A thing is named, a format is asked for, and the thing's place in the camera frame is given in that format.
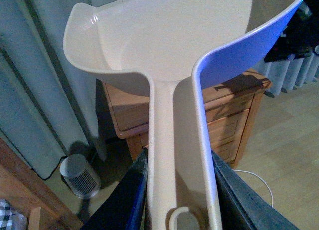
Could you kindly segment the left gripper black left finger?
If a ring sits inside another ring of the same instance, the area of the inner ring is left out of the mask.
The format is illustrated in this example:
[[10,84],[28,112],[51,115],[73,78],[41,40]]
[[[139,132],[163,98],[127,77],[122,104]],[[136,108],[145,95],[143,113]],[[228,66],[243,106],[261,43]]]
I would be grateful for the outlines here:
[[88,219],[90,230],[139,230],[148,178],[148,150],[143,148],[110,196]]

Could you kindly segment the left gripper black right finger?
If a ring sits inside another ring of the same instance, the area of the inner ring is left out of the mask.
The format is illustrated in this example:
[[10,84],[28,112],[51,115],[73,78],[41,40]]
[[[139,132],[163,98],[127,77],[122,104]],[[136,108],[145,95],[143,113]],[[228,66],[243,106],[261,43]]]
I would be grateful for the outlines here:
[[212,153],[224,230],[297,230]]

